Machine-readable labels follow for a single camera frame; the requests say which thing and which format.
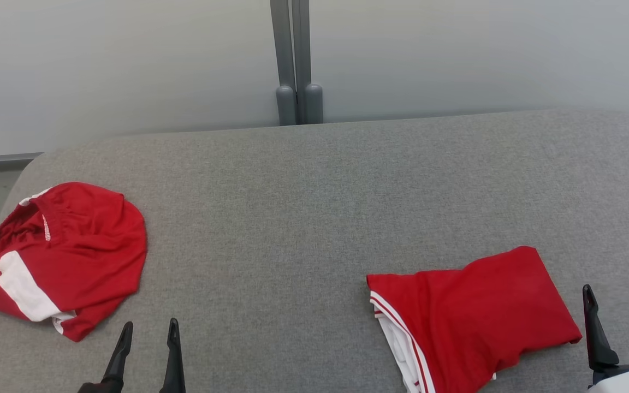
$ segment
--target red garment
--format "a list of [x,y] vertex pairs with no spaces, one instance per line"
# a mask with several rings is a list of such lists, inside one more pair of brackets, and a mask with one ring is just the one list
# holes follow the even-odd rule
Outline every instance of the red garment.
[[531,247],[461,270],[371,274],[367,284],[376,312],[409,339],[419,391],[475,393],[521,353],[581,339]]
[[80,341],[138,289],[145,221],[122,194],[68,182],[24,199],[0,225],[0,311]]

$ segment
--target gray table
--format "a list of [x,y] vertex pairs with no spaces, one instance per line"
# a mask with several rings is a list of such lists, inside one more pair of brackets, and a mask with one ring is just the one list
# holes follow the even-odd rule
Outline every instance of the gray table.
[[[189,391],[403,391],[367,273],[537,248],[583,326],[591,283],[629,362],[629,115],[557,109],[154,134],[42,155],[2,219],[60,182],[145,215],[139,292],[81,343],[0,314],[0,392],[76,391],[135,323],[124,391],[159,391],[170,317]],[[582,391],[584,341],[523,356],[487,392]]]

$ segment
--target gray vertical frame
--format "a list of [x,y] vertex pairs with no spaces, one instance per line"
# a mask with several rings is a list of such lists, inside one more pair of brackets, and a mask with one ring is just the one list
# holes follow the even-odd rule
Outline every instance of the gray vertical frame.
[[298,124],[324,122],[322,87],[312,83],[310,0],[292,0]]
[[290,41],[290,10],[288,0],[270,0],[271,20],[273,23],[273,40],[275,42],[275,57],[278,65],[278,80],[280,86],[275,90],[278,104],[278,118],[280,125],[294,125],[297,123],[297,103],[295,97],[295,65],[293,48]]

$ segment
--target white panel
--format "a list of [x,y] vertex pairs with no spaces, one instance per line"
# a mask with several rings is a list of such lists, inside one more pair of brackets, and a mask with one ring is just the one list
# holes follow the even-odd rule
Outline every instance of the white panel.
[[629,111],[629,0],[316,0],[310,34],[328,122]]
[[277,125],[269,2],[0,0],[0,154]]

